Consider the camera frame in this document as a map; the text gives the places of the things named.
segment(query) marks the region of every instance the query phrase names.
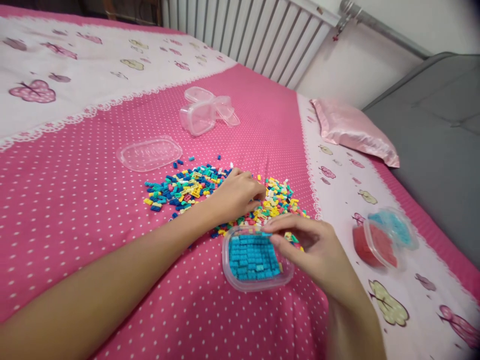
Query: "stacked plastic containers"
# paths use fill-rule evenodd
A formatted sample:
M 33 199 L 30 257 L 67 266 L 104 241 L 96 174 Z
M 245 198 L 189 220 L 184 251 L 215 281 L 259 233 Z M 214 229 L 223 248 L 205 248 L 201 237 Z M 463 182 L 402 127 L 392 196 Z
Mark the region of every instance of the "stacked plastic containers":
M 419 241 L 403 213 L 383 207 L 353 229 L 353 245 L 358 256 L 373 268 L 404 270 L 404 249 L 418 249 Z
M 193 136 L 200 136 L 213 129 L 217 119 L 229 127 L 240 124 L 229 96 L 215 96 L 198 86 L 185 90 L 184 96 L 191 103 L 180 109 L 180 123 Z
M 234 226 L 223 236 L 222 264 L 228 282 L 238 291 L 255 292 L 287 284 L 295 267 L 255 226 Z

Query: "white wall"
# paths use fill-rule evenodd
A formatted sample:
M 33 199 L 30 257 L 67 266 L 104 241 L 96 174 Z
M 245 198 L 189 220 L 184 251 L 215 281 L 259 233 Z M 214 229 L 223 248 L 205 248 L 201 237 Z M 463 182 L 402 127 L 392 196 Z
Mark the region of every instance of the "white wall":
M 340 0 L 316 0 L 338 12 Z M 480 19 L 467 0 L 355 0 L 365 11 L 432 53 L 480 54 Z M 296 90 L 363 108 L 422 61 L 354 21 L 333 42 L 333 29 Z

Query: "pink pillow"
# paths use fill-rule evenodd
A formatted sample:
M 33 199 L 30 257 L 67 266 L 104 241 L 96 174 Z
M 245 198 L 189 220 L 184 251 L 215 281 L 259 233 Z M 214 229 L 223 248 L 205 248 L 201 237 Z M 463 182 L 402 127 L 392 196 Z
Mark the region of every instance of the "pink pillow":
M 320 134 L 325 141 L 374 155 L 390 167 L 400 167 L 395 146 L 363 112 L 334 99 L 313 99 L 310 102 L 315 107 Z

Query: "container of blue bricks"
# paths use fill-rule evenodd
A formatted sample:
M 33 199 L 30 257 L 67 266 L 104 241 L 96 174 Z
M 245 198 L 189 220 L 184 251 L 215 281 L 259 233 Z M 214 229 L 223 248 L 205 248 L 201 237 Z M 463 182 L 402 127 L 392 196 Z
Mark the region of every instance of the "container of blue bricks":
M 223 236 L 223 272 L 238 291 L 276 288 L 294 276 L 295 266 L 276 251 L 271 235 L 256 226 L 234 226 Z
M 382 224 L 398 246 L 411 251 L 419 248 L 415 228 L 401 211 L 389 206 L 382 207 L 378 212 L 368 214 L 368 219 Z

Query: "clear plastic box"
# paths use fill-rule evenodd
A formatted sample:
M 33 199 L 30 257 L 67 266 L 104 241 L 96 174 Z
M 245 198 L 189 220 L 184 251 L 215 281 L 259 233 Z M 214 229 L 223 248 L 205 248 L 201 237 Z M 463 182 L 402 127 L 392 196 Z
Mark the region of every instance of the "clear plastic box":
M 368 214 L 368 219 L 388 228 L 398 246 L 411 251 L 419 248 L 414 227 L 401 211 L 389 206 L 382 207 L 378 212 Z
M 189 87 L 183 95 L 191 103 L 209 102 L 215 98 L 210 91 L 198 86 Z
M 353 228 L 353 245 L 360 259 L 371 267 L 403 270 L 402 249 L 385 226 L 365 219 Z
M 211 102 L 195 102 L 180 109 L 181 126 L 200 136 L 215 126 L 215 107 Z
M 240 119 L 235 114 L 235 109 L 232 107 L 232 99 L 230 99 L 230 96 L 217 96 L 212 102 L 215 106 L 217 119 L 223 120 L 230 128 L 240 125 Z
M 168 135 L 127 144 L 116 151 L 116 157 L 128 169 L 148 172 L 177 161 L 182 148 Z
M 223 236 L 223 246 L 221 250 L 223 272 L 228 282 L 238 291 L 248 293 L 276 288 L 287 284 L 294 276 L 294 264 L 291 263 L 288 259 L 284 258 L 277 251 L 277 249 L 275 249 L 276 259 L 278 263 L 281 264 L 283 270 L 283 272 L 281 272 L 280 274 L 263 280 L 239 280 L 234 276 L 230 268 L 229 259 L 229 243 L 231 237 L 235 237 L 238 235 L 252 235 L 261 232 L 262 231 L 257 226 L 234 226 L 230 230 L 228 230 L 227 233 L 225 233 L 225 235 Z

